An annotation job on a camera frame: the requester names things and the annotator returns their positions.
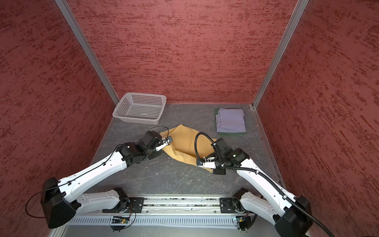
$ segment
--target white ventilated panel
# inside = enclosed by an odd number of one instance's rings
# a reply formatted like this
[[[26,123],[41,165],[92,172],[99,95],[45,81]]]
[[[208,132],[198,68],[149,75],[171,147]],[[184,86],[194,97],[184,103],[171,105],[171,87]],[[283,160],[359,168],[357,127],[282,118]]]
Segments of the white ventilated panel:
[[[134,226],[235,228],[233,216],[146,216],[137,215]],[[112,216],[77,216],[68,225],[129,225],[111,224]]]
[[[112,216],[76,216],[67,225],[74,226],[109,226]]]

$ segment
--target stack of folded cloths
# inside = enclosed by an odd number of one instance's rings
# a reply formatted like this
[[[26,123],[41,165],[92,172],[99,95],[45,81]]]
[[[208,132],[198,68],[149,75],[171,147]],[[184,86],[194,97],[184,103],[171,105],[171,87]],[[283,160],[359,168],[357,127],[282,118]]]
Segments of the stack of folded cloths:
[[[242,109],[220,108],[216,114],[217,132],[246,132]]]

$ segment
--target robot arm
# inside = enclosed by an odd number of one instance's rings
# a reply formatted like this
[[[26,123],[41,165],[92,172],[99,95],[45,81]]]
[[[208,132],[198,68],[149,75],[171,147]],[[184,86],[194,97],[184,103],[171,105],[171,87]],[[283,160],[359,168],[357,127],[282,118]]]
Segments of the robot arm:
[[[171,137],[162,138],[158,133],[148,131],[137,143],[118,145],[110,155],[76,174],[60,180],[46,180],[42,187],[41,205],[48,227],[57,228],[75,215],[99,209],[125,211],[129,200],[121,188],[104,193],[83,192],[134,163],[159,156],[161,149],[171,142]]]
[[[257,197],[242,188],[233,195],[232,206],[236,213],[250,211],[261,216],[272,223],[282,237],[303,237],[313,221],[317,221],[311,216],[309,201],[302,196],[297,198],[276,184],[240,148],[233,150],[222,138],[215,142],[210,137],[209,139],[212,141],[216,155],[205,160],[197,155],[197,165],[212,168],[215,174],[225,174],[226,169],[235,170],[265,198]],[[103,193],[83,194],[83,192],[134,163],[159,156],[160,150],[171,142],[171,137],[165,139],[156,132],[148,131],[137,143],[118,145],[103,160],[76,174],[60,180],[55,178],[46,180],[43,185],[41,205],[48,227],[57,228],[75,215],[101,209],[109,213],[122,213],[127,209],[131,212],[130,200],[121,188]]]

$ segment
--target yellow cloth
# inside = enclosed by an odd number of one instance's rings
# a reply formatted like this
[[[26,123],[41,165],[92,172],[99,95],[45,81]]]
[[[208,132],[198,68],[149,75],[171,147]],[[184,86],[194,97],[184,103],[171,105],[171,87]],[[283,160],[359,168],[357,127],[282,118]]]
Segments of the yellow cloth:
[[[169,146],[165,146],[163,150],[175,160],[184,162],[190,165],[196,165],[196,153],[195,153],[195,137],[199,133],[195,129],[183,126],[182,124],[169,130],[169,136],[172,137],[172,143]],[[165,138],[167,131],[161,132],[160,135]],[[197,152],[201,158],[214,152],[211,141],[205,136],[201,135],[197,138]]]

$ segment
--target black cable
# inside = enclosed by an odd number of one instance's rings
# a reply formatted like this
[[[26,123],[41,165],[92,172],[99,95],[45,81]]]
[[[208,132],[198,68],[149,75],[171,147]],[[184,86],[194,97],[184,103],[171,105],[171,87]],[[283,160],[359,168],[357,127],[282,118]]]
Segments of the black cable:
[[[244,229],[244,231],[246,231],[246,230],[248,230],[248,229],[250,229],[250,227],[252,227],[253,226],[253,224],[254,224],[254,222],[255,222],[255,220],[257,219],[257,214],[255,214],[255,216],[253,217],[253,219],[251,220],[251,223],[250,223],[250,225],[247,227],[247,228],[245,228]]]
[[[224,160],[224,156],[222,155],[222,151],[221,151],[221,148],[219,147],[219,146],[214,146],[214,148],[213,148],[215,151],[216,151],[216,153],[217,153],[217,160],[218,160],[218,162],[220,163],[220,164],[224,164],[225,163],[225,160]]]
[[[28,201],[26,202],[26,204],[25,204],[25,212],[26,212],[26,214],[27,214],[28,216],[30,216],[30,217],[33,217],[33,218],[45,218],[45,217],[36,217],[36,216],[33,216],[32,214],[30,214],[30,213],[28,212],[28,204],[29,204],[30,200],[31,200],[34,196],[36,196],[36,195],[38,195],[38,194],[40,194],[40,193],[42,193],[42,192],[45,192],[45,191],[51,190],[51,189],[55,189],[55,188],[58,189],[58,187],[63,186],[63,185],[66,185],[66,184],[71,184],[71,183],[72,183],[73,181],[75,181],[77,178],[82,177],[83,175],[87,174],[88,172],[91,172],[92,170],[94,170],[94,169],[96,169],[96,168],[98,168],[98,167],[100,167],[100,166],[102,166],[102,165],[105,165],[106,162],[109,161],[109,159],[112,157],[112,155],[113,155],[113,153],[116,151],[116,149],[117,149],[119,146],[121,146],[121,145],[122,145],[122,144],[117,145],[117,146],[114,148],[114,150],[112,151],[111,155],[108,157],[108,159],[107,159],[106,161],[102,162],[100,165],[96,166],[95,168],[90,169],[89,171],[85,172],[84,174],[81,174],[81,175],[79,175],[78,177],[75,177],[74,179],[69,180],[69,181],[67,181],[67,182],[64,183],[64,184],[58,185],[58,186],[56,186],[56,187],[48,188],[48,189],[42,190],[42,191],[40,191],[40,192],[38,192],[38,193],[35,193],[33,196],[31,196],[31,197],[29,198],[29,200],[28,200]]]
[[[123,229],[128,228],[128,227],[131,226],[131,225],[134,223],[134,221],[136,220],[136,218],[137,218],[137,213],[136,213],[136,211],[133,210],[133,209],[132,209],[132,211],[134,211],[134,219],[133,219],[133,222],[132,222],[130,225],[128,225],[127,227],[124,227],[124,228],[122,228],[122,229],[120,229],[120,230],[123,230]]]
[[[210,137],[210,136],[208,136],[208,134],[206,134],[206,133],[203,133],[203,132],[199,132],[198,134],[196,134],[196,137],[195,137],[195,154],[196,154],[196,157],[201,161],[201,162],[205,162],[205,160],[203,160],[203,158],[200,158],[200,156],[199,156],[199,153],[197,152],[197,138],[200,136],[200,135],[203,135],[203,136],[205,136],[206,138],[208,138],[210,141],[211,141],[211,143],[213,144],[214,143],[214,141],[213,141],[213,139]]]
[[[167,139],[168,139],[168,133],[169,133],[169,129],[168,129],[168,127],[165,127],[165,126],[155,126],[155,127],[152,127],[149,131],[151,131],[152,129],[154,129],[154,128],[156,128],[156,127],[164,127],[164,128],[167,129],[167,137],[166,137],[166,141],[167,141]]]
[[[301,213],[309,217],[313,222],[315,222],[319,227],[321,227],[330,237],[334,237],[332,232],[324,224],[322,224],[318,219],[316,219],[314,216],[312,216],[311,214],[306,212],[303,208],[301,208],[299,205],[297,205],[291,198],[287,197],[287,195],[282,191],[282,189],[278,187],[278,185],[274,181],[272,181],[267,175],[263,174],[262,172],[259,172],[256,169],[247,168],[247,167],[231,167],[231,166],[225,166],[225,165],[223,165],[223,167],[230,170],[244,170],[244,171],[249,171],[249,172],[259,174],[264,179],[266,179],[279,192],[279,194],[283,196],[285,200],[291,203]]]

